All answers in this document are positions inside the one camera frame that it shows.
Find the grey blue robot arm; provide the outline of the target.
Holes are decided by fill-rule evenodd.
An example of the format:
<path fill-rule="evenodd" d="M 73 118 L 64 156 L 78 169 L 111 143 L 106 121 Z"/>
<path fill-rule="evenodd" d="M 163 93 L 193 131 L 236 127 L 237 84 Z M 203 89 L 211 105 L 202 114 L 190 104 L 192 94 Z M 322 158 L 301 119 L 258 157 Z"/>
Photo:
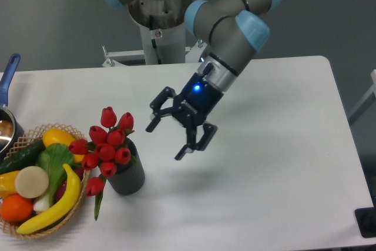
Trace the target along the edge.
<path fill-rule="evenodd" d="M 165 88 L 151 102 L 151 132 L 162 117 L 171 116 L 186 130 L 187 141 L 176 159 L 203 151 L 216 133 L 206 120 L 225 91 L 242 73 L 270 36 L 261 14 L 282 0 L 106 0 L 127 6 L 140 29 L 148 65 L 183 63 L 186 32 L 206 44 L 201 65 L 180 93 Z"/>

